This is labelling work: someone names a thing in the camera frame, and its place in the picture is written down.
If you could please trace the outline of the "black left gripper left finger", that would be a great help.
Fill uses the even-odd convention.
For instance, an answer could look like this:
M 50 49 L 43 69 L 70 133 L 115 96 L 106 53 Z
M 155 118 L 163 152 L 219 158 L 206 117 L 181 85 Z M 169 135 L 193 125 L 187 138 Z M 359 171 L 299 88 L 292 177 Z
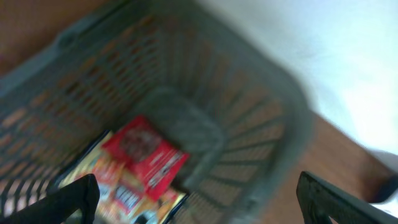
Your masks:
M 98 183 L 93 174 L 85 175 L 57 192 L 1 220 L 1 224 L 63 223 L 80 210 L 81 223 L 92 224 L 100 198 Z

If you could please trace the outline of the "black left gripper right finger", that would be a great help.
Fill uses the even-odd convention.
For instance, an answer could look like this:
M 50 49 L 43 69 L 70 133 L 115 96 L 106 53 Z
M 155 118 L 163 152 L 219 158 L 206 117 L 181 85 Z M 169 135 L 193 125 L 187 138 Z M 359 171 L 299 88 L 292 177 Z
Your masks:
M 305 224 L 397 224 L 397 218 L 303 171 L 296 195 Z

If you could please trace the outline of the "red snack bag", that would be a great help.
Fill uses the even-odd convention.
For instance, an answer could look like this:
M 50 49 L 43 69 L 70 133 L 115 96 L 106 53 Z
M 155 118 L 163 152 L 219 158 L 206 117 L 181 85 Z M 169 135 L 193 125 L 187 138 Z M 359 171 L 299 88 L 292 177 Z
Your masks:
M 125 164 L 152 200 L 158 200 L 166 192 L 189 158 L 189 154 L 171 145 L 142 115 L 112 135 L 103 148 Z

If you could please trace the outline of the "yellow snack bag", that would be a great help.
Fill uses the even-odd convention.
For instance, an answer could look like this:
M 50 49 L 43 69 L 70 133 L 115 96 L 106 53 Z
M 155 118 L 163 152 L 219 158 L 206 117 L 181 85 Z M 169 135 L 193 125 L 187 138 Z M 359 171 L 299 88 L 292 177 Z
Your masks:
M 93 174 L 99 188 L 97 223 L 168 223 L 188 195 L 170 187 L 160 198 L 152 200 L 125 165 L 103 149 L 112 135 L 111 131 L 105 131 L 90 143 L 72 169 L 63 174 L 58 186 L 64 187 L 86 174 Z

